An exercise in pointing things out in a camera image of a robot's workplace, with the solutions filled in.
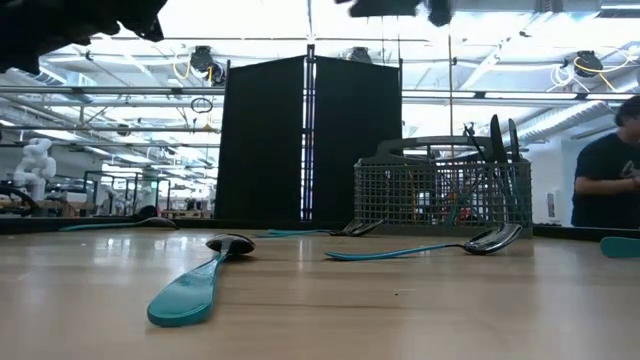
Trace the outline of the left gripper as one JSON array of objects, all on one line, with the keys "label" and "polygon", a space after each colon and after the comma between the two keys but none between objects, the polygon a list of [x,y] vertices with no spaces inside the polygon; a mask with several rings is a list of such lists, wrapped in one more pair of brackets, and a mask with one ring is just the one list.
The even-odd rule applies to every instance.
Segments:
[{"label": "left gripper", "polygon": [[161,41],[158,14],[167,0],[12,0],[1,3],[1,71],[36,73],[39,57],[70,44],[87,45],[119,21],[138,37]]}]

